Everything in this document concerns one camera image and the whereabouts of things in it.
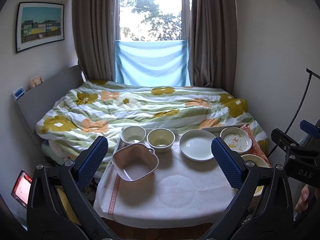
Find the blue fabric window cover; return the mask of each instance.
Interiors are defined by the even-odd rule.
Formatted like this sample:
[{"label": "blue fabric window cover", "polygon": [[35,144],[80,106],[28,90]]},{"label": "blue fabric window cover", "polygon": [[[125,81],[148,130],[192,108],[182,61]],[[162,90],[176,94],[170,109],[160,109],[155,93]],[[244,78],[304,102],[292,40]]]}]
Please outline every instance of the blue fabric window cover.
[{"label": "blue fabric window cover", "polygon": [[116,82],[189,86],[187,41],[116,41]]}]

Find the hand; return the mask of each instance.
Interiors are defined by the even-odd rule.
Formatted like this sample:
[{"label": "hand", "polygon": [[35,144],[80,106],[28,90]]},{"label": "hand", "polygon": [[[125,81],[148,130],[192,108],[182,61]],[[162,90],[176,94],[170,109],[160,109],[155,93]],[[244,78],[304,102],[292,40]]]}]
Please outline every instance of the hand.
[{"label": "hand", "polygon": [[[301,190],[301,197],[299,198],[299,201],[295,207],[295,210],[301,214],[303,211],[305,211],[308,208],[308,198],[310,195],[309,186],[305,185],[303,189]],[[316,189],[316,198],[320,196],[320,189]]]}]

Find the floral striped comforter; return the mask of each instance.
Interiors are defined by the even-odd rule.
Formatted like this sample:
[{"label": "floral striped comforter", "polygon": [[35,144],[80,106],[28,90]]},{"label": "floral striped comforter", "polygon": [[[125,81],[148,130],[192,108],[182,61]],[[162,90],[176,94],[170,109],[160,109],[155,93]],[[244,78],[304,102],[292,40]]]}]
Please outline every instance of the floral striped comforter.
[{"label": "floral striped comforter", "polygon": [[[115,82],[87,81],[68,92],[36,125],[72,159],[99,135],[108,139],[111,156],[121,128],[177,128],[182,134],[202,127],[249,123],[260,148],[268,138],[248,113],[247,101],[222,89],[199,87],[133,87]],[[103,172],[107,162],[98,171]]]}]

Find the metal bolt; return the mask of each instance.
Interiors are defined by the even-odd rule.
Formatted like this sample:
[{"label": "metal bolt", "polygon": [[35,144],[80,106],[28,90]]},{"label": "metal bolt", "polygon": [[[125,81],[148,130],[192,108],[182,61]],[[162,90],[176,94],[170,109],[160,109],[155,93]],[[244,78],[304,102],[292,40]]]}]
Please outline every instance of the metal bolt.
[{"label": "metal bolt", "polygon": [[43,164],[38,164],[36,167],[37,170],[41,170],[42,168],[43,168]]},{"label": "metal bolt", "polygon": [[282,170],[283,170],[283,166],[282,166],[282,165],[280,165],[280,164],[277,164],[277,166],[276,166],[276,167],[277,167],[277,169],[278,169],[278,170],[280,170],[280,171],[282,171]]},{"label": "metal bolt", "polygon": [[254,162],[253,161],[247,161],[246,164],[249,167],[253,167],[254,166]]},{"label": "metal bolt", "polygon": [[66,165],[67,167],[71,166],[73,164],[72,160],[67,160],[64,165]]}]

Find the brown floor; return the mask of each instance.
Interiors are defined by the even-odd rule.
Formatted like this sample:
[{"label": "brown floor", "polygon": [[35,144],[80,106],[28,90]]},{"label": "brown floor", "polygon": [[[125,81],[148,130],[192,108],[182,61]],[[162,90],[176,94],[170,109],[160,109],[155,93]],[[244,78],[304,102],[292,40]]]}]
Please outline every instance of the brown floor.
[{"label": "brown floor", "polygon": [[187,228],[142,229],[128,227],[108,219],[103,221],[118,237],[138,240],[198,239],[212,226],[211,223],[207,223]]}]

